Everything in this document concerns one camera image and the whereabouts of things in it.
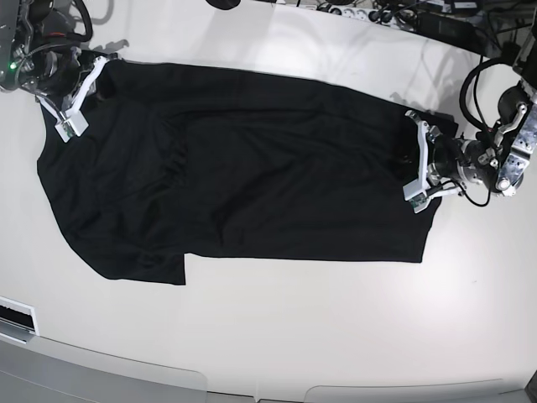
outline white table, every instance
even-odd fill
[[[457,98],[478,57],[464,50],[267,3],[228,13],[203,0],[87,3],[105,21],[91,46],[127,39],[126,59],[327,81],[450,113],[473,132]],[[517,80],[505,66],[482,75],[490,123]],[[104,280],[87,267],[61,237],[39,183],[38,105],[23,92],[1,94],[0,125],[0,296],[35,306],[47,338],[192,369],[209,390],[275,400],[303,400],[317,385],[503,379],[516,390],[537,369],[536,165],[513,199],[486,209],[445,200],[423,264],[187,256],[187,286],[174,287]]]

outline table surface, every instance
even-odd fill
[[[422,110],[458,110],[478,57],[330,14],[242,2],[93,0],[91,47],[128,60],[298,76]],[[482,75],[487,120],[518,77]],[[0,296],[35,306],[43,336],[199,371],[208,389],[303,400],[317,385],[405,386],[504,379],[536,370],[537,169],[486,209],[458,197],[435,217],[423,264],[186,257],[186,287],[109,281],[72,252],[39,183],[39,106],[0,95]],[[484,190],[472,189],[476,198]]]

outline black cloth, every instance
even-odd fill
[[[65,239],[100,275],[183,285],[188,253],[421,261],[440,202],[415,215],[404,201],[408,108],[190,65],[117,60],[98,85],[81,137],[64,143],[44,112],[38,172]]]

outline garment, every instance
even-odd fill
[[[421,261],[440,202],[416,215],[404,201],[417,171],[407,107],[317,81],[121,60],[98,87],[89,128],[68,143],[44,111],[38,172],[65,239],[100,275],[183,285],[188,253]]]

